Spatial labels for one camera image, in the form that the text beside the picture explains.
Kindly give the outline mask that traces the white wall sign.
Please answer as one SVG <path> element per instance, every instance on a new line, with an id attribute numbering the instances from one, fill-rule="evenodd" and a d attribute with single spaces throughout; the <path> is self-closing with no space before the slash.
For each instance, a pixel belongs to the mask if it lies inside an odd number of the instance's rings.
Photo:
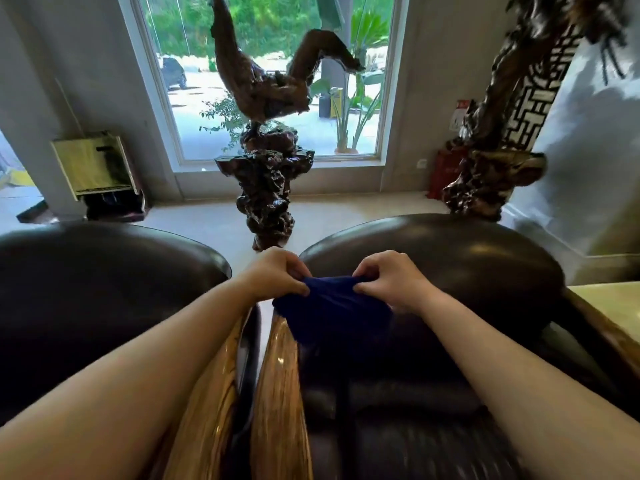
<path id="1" fill-rule="evenodd" d="M 459 133 L 462 128 L 465 117 L 468 113 L 472 100 L 470 99 L 459 99 L 456 102 L 456 107 L 452 113 L 449 122 L 449 131 L 452 133 Z"/>

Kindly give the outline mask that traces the potted palm plant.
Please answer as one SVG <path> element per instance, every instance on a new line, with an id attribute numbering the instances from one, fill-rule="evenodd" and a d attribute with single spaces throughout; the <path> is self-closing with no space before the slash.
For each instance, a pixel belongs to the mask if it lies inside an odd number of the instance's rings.
<path id="1" fill-rule="evenodd" d="M 382 104 L 385 70 L 379 69 L 369 51 L 388 47 L 389 23 L 375 8 L 365 4 L 354 8 L 351 15 L 350 50 L 364 69 L 355 74 L 345 73 L 342 87 L 331 86 L 324 77 L 317 78 L 310 87 L 313 97 L 332 87 L 344 88 L 342 117 L 335 120 L 337 131 L 335 154 L 357 154 L 357 144 L 368 123 Z"/>

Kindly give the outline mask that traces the person's right hand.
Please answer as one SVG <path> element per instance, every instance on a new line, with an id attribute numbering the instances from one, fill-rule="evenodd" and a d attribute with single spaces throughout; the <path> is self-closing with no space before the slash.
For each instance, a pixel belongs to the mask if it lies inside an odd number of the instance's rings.
<path id="1" fill-rule="evenodd" d="M 393 308 L 420 315 L 427 302 L 442 293 L 405 253 L 387 250 L 364 260 L 380 260 L 380 277 L 375 281 L 358 279 L 354 291 L 380 299 Z"/>

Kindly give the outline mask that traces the person's left forearm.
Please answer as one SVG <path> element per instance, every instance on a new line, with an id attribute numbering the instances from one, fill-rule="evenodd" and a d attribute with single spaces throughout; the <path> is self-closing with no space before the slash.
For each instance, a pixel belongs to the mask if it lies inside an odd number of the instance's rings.
<path id="1" fill-rule="evenodd" d="M 0 480 L 132 480 L 233 325 L 232 279 L 62 382 L 0 428 Z"/>

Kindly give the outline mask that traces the dark parked car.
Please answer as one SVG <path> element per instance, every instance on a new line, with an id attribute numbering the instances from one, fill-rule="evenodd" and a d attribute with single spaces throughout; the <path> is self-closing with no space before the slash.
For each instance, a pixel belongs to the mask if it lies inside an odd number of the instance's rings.
<path id="1" fill-rule="evenodd" d="M 159 68 L 163 76 L 164 87 L 167 91 L 178 87 L 181 90 L 188 88 L 186 72 L 180 62 L 172 57 L 164 55 L 158 58 Z"/>

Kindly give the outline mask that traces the person's right forearm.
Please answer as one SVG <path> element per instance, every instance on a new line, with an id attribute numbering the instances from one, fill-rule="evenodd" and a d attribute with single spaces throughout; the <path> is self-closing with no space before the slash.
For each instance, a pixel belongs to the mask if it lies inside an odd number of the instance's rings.
<path id="1" fill-rule="evenodd" d="M 535 478 L 640 480 L 640 423 L 428 282 L 420 315 Z"/>

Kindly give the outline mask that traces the window frame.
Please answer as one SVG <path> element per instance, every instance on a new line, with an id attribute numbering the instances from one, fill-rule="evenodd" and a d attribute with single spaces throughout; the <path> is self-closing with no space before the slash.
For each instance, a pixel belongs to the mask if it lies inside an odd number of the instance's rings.
<path id="1" fill-rule="evenodd" d="M 163 56 L 156 23 L 148 30 L 151 6 L 141 0 L 118 0 L 150 100 L 160 151 L 154 169 L 166 170 L 183 200 L 237 195 L 249 202 L 281 208 L 298 194 L 373 193 L 388 189 L 390 142 L 399 131 L 395 112 L 397 72 L 403 45 L 402 12 L 408 0 L 396 2 L 379 112 L 365 124 L 357 154 L 335 154 L 335 120 L 319 117 L 319 97 L 310 94 L 317 78 L 342 87 L 345 73 L 364 67 L 350 50 L 353 0 L 317 0 L 321 28 L 298 36 L 297 48 L 282 71 L 267 70 L 242 41 L 237 4 L 204 0 L 208 41 L 217 69 L 206 76 L 217 83 L 212 98 L 187 95 L 184 111 L 172 107 L 158 58 Z"/>

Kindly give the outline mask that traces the dark blue cloth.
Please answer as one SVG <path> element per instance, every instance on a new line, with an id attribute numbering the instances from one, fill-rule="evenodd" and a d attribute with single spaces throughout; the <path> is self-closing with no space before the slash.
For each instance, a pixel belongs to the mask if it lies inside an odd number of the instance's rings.
<path id="1" fill-rule="evenodd" d="M 293 339 L 305 347 L 372 341 L 388 331 L 394 314 L 384 301 L 355 291 L 357 284 L 370 280 L 362 276 L 305 278 L 308 295 L 276 298 L 274 311 L 286 321 Z"/>

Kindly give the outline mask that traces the tall dark root carving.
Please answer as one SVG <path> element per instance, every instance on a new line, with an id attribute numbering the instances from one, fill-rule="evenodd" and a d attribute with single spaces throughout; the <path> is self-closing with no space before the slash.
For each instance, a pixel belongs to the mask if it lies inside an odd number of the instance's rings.
<path id="1" fill-rule="evenodd" d="M 471 100 L 448 150 L 461 152 L 444 187 L 450 213 L 491 222 L 517 187 L 539 181 L 547 157 L 533 146 L 582 41 L 598 47 L 602 80 L 626 77 L 615 53 L 627 46 L 627 0 L 507 0 L 516 24 L 493 60 L 484 99 Z"/>

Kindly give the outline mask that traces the yellow black bin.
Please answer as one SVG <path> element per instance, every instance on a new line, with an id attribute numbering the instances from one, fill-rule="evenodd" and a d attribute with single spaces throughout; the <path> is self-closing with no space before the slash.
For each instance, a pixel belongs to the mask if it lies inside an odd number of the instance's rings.
<path id="1" fill-rule="evenodd" d="M 344 105 L 344 88 L 332 87 L 319 95 L 319 117 L 340 120 Z"/>

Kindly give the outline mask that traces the lattice wooden screen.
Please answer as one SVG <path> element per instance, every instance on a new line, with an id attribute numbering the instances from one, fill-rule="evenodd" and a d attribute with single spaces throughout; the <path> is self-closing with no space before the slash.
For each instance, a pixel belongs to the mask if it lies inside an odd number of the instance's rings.
<path id="1" fill-rule="evenodd" d="M 511 106 L 501 147 L 532 151 L 581 39 L 578 27 L 569 26 L 546 60 L 529 69 Z"/>

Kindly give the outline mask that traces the red fire extinguisher box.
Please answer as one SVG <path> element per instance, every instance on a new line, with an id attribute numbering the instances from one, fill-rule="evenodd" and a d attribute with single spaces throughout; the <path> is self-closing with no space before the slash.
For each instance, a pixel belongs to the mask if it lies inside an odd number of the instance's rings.
<path id="1" fill-rule="evenodd" d="M 467 156 L 466 146 L 445 147 L 437 151 L 426 197 L 441 200 L 444 188 L 460 175 L 460 163 Z"/>

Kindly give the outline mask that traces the black stand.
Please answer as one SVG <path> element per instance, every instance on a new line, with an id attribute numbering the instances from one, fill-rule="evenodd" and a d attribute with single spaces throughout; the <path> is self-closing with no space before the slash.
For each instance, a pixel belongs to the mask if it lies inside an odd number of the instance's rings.
<path id="1" fill-rule="evenodd" d="M 86 205 L 86 219 L 110 223 L 133 223 L 144 220 L 148 202 L 144 193 L 132 189 L 86 194 L 81 197 Z"/>

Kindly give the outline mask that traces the person's left hand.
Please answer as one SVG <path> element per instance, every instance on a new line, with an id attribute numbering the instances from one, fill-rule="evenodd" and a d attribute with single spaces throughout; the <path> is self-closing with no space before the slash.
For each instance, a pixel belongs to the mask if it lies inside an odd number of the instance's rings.
<path id="1" fill-rule="evenodd" d="M 286 255 L 295 254 L 272 247 L 261 252 L 251 265 L 235 277 L 254 303 L 288 294 L 309 295 L 310 290 L 304 280 L 297 280 L 287 273 Z"/>

